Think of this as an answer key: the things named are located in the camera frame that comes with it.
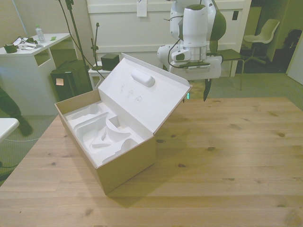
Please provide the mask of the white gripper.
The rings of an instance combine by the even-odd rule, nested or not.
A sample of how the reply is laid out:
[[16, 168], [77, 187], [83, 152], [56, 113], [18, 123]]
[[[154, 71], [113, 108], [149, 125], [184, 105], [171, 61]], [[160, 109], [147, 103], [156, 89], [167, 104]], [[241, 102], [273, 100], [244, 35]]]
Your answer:
[[211, 79], [219, 78], [221, 76], [221, 63], [222, 57], [219, 56], [207, 56], [207, 58], [203, 61], [209, 63], [210, 65], [198, 65], [198, 66], [190, 66], [188, 68], [179, 69], [176, 66], [180, 66], [181, 64], [185, 64], [185, 62], [171, 62], [174, 66], [169, 67], [169, 72], [176, 74], [186, 80], [189, 80], [189, 84], [193, 85], [192, 80], [205, 79], [205, 89], [203, 93], [203, 100], [207, 99], [211, 88]]

